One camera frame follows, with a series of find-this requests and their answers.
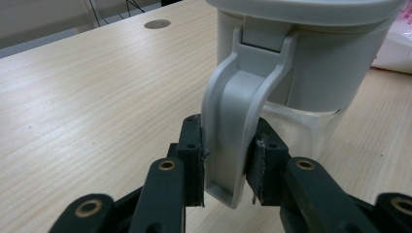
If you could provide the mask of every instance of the white plastic handle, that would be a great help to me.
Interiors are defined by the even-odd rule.
[[[287,36],[280,52],[241,44],[233,33],[231,55],[212,75],[203,98],[206,149],[205,188],[228,207],[239,204],[245,182],[246,154],[264,102],[291,72],[297,34]]]

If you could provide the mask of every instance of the light wood grain surface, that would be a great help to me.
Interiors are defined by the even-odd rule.
[[[216,17],[187,0],[0,60],[0,231],[46,232],[78,197],[141,186],[200,113]],[[144,27],[154,19],[171,25]],[[412,77],[371,70],[320,162],[368,202],[412,195]],[[187,232],[282,232],[251,196],[233,211],[206,195]]]

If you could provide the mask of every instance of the white lid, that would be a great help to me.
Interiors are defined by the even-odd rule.
[[[355,26],[392,17],[404,0],[206,0],[250,17],[321,26]]]

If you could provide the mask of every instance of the white plastic bag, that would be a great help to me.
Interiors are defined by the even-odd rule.
[[[400,10],[372,66],[412,74],[412,0]]]

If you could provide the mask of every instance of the table surface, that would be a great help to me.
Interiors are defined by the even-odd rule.
[[[115,200],[200,113],[216,10],[187,0],[0,60],[0,229],[46,232],[89,193]],[[147,29],[154,19],[171,25]],[[319,161],[345,191],[412,195],[412,77],[370,70]],[[187,232],[282,232],[279,209],[206,194]]]

